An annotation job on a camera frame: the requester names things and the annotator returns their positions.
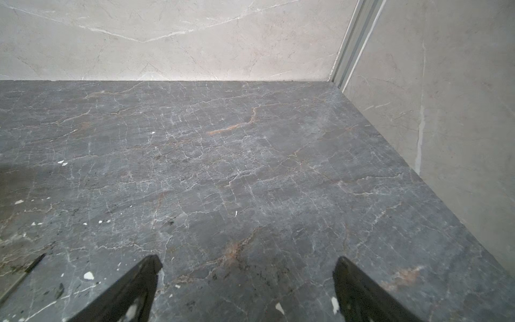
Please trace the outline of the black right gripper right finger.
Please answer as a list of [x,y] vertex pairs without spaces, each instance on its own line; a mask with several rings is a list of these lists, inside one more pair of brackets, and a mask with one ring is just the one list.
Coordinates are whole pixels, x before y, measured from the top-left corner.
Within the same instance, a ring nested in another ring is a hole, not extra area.
[[333,281],[346,321],[420,321],[350,259],[337,259]]

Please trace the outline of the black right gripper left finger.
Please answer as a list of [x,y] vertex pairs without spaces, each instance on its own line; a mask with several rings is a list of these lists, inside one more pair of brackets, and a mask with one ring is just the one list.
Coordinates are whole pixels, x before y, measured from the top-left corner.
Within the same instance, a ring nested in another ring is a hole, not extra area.
[[158,255],[144,257],[71,321],[148,321],[162,263]]

